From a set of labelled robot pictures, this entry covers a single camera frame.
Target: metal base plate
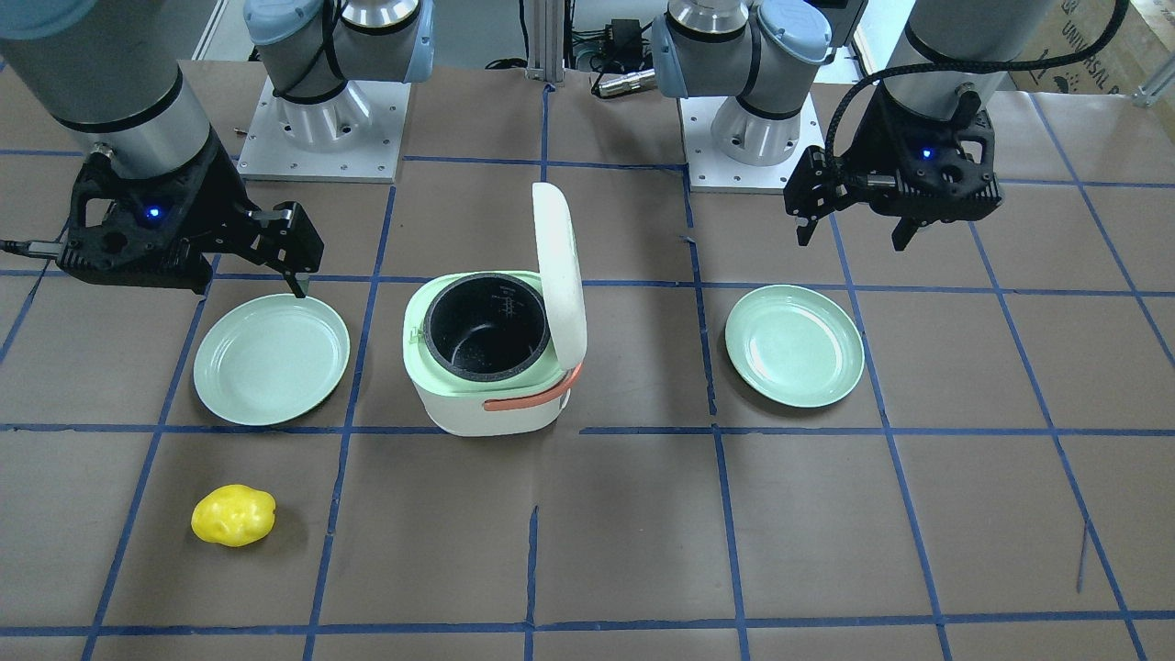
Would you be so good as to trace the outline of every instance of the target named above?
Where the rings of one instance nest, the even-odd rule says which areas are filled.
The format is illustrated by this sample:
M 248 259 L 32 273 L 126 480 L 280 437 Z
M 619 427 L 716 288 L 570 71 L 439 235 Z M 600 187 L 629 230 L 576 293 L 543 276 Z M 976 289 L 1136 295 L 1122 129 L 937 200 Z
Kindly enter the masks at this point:
M 343 151 L 308 151 L 284 135 L 266 79 L 249 135 L 236 163 L 247 180 L 354 181 L 395 183 L 411 85 L 356 81 L 371 103 L 372 126 L 365 140 Z
M 748 166 L 724 154 L 710 135 L 710 124 L 725 96 L 682 99 L 682 136 L 690 162 L 690 187 L 699 193 L 765 193 L 781 195 L 787 177 L 795 169 L 808 144 L 822 144 L 824 131 L 817 123 L 812 96 L 800 109 L 800 139 L 787 160 L 777 166 Z

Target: inner pot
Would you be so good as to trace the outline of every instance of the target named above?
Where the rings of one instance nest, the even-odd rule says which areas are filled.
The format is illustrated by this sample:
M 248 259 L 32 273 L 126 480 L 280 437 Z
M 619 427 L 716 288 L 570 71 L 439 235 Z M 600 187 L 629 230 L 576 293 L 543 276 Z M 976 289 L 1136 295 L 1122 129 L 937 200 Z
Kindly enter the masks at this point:
M 441 290 L 424 313 L 424 344 L 450 373 L 502 382 L 530 367 L 551 342 L 543 297 L 503 272 L 475 272 Z

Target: round plate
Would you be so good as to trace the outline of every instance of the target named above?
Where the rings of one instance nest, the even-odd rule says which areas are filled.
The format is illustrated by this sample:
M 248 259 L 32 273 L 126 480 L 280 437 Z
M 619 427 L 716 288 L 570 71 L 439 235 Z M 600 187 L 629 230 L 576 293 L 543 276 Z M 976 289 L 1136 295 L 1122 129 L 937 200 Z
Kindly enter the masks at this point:
M 318 406 L 350 356 L 347 324 L 317 298 L 274 294 L 217 321 L 196 351 L 204 406 L 236 425 L 276 425 Z
M 826 296 L 792 284 L 756 289 L 734 304 L 726 352 L 752 389 L 805 409 L 847 396 L 865 367 L 853 319 Z

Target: yellow lemon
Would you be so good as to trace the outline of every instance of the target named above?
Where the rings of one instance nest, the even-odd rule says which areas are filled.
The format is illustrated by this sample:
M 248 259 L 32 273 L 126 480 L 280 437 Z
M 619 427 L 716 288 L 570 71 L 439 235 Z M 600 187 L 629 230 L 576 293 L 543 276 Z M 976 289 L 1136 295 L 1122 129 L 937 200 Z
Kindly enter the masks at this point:
M 274 530 L 277 503 L 266 492 L 228 485 L 206 495 L 192 512 L 192 532 L 206 542 L 253 544 Z

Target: rice cooker handle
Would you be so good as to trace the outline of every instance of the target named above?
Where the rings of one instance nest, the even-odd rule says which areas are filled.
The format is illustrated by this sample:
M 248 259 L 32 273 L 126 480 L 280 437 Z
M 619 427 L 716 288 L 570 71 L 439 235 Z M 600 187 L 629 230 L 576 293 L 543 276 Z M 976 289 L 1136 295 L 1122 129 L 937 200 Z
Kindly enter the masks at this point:
M 568 372 L 563 380 L 555 385 L 555 387 L 543 391 L 542 393 L 528 396 L 525 398 L 512 398 L 508 400 L 485 400 L 482 404 L 482 409 L 488 412 L 496 411 L 517 411 L 519 409 L 531 409 L 536 406 L 544 405 L 546 403 L 557 400 L 571 390 L 571 386 L 579 380 L 579 372 L 583 370 L 584 364 L 579 364 L 575 370 Z

